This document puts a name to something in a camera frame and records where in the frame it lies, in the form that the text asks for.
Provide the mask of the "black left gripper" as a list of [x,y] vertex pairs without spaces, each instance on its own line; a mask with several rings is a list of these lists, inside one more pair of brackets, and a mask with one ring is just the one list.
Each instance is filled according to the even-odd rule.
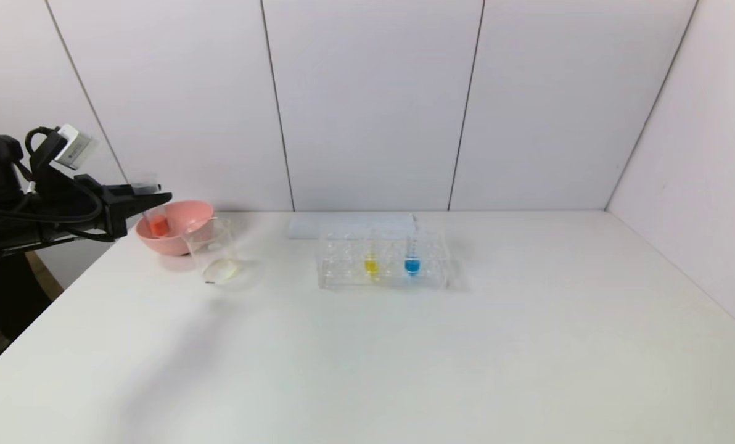
[[172,193],[161,193],[158,183],[106,186],[89,174],[37,174],[36,213],[49,218],[38,222],[41,242],[113,242],[126,234],[135,216],[170,202],[172,197]]

